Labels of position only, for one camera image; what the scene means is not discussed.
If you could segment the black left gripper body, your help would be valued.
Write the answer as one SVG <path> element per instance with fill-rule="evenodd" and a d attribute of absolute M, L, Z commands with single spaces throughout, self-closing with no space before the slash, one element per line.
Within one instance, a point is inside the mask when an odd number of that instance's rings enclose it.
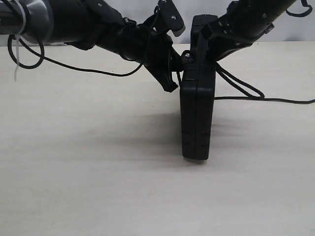
<path fill-rule="evenodd" d="M 49 42 L 87 51 L 98 46 L 147 67 L 183 71 L 180 55 L 167 34 L 157 34 L 158 5 L 143 23 L 123 17 L 104 0 L 50 0 L 53 31 Z"/>

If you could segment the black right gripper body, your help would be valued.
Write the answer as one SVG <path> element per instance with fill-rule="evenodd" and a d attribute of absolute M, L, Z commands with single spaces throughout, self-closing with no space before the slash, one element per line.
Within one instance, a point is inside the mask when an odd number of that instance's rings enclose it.
<path fill-rule="evenodd" d="M 212 20 L 206 20 L 214 33 L 209 43 L 214 47 L 252 45 L 273 28 L 273 22 L 290 6 L 293 0 L 238 0 L 232 1 L 226 13 Z"/>

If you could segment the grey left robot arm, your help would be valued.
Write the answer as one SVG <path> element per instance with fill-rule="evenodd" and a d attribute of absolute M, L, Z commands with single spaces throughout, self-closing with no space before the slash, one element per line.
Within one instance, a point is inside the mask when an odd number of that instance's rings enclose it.
<path fill-rule="evenodd" d="M 87 51 L 100 47 L 136 62 L 157 80 L 166 92 L 178 83 L 173 73 L 183 71 L 180 55 L 168 34 L 180 36 L 184 21 L 175 4 L 160 0 L 143 23 L 124 17 L 104 0 L 3 0 L 0 32 L 8 42 L 62 43 Z"/>

